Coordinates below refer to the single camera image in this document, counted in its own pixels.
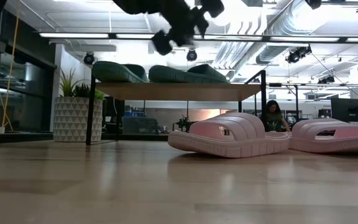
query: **potted plant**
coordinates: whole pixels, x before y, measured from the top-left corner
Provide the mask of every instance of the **potted plant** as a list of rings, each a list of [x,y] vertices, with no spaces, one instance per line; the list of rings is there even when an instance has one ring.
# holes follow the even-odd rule
[[[63,96],[55,98],[55,117],[53,120],[53,139],[56,142],[85,142],[88,121],[90,88],[82,80],[73,81],[74,71],[68,76],[62,71],[60,89]],[[103,120],[104,93],[95,92],[92,141],[100,141]]]

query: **computer monitor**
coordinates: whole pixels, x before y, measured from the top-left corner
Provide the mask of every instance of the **computer monitor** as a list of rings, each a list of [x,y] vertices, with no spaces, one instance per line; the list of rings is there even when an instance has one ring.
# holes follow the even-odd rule
[[[358,99],[331,98],[334,119],[343,122],[358,122]]]

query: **ceiling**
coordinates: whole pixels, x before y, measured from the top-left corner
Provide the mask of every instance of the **ceiling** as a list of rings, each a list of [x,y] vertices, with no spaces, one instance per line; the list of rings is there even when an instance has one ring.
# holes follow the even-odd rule
[[[195,0],[186,0],[193,7]],[[274,7],[264,7],[257,11],[247,7],[241,0],[223,0],[226,10],[218,19],[210,19],[208,34],[262,34],[272,19],[291,0],[275,0]],[[17,0],[8,0],[6,9],[16,13]],[[128,15],[119,9],[111,0],[21,0],[19,6],[21,19],[42,32],[133,32],[156,33],[160,29],[169,30],[168,23],[158,14]],[[300,14],[305,17],[297,23],[306,26],[317,18],[324,20],[316,26],[311,35],[358,35],[358,6],[321,7],[312,14]],[[218,59],[235,58],[236,47],[224,51],[222,42],[197,42],[196,62],[187,62],[186,48],[174,48],[174,54],[162,57],[153,51],[148,41],[128,40],[76,40],[64,42],[66,50],[81,59],[89,49],[100,49],[95,55],[101,60],[113,60],[119,63],[138,63],[145,67],[161,64],[179,69],[187,69],[200,63],[217,65]],[[244,44],[241,56],[250,54],[252,43]],[[334,69],[337,76],[346,80],[349,69],[358,63],[358,45],[347,44],[312,44],[313,54],[296,64],[285,62],[288,50],[283,51],[266,65],[256,65],[255,58],[250,57],[245,63],[230,61],[236,71],[232,80],[243,82],[261,69],[266,69],[268,82],[312,82],[316,83],[319,74],[326,68]],[[220,70],[227,74],[228,69]]]

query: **wooden shelf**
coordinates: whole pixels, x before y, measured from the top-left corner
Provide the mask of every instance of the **wooden shelf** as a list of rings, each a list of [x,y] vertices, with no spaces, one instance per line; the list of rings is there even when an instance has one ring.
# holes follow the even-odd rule
[[[192,83],[97,83],[96,89],[118,100],[242,101],[260,85]]]

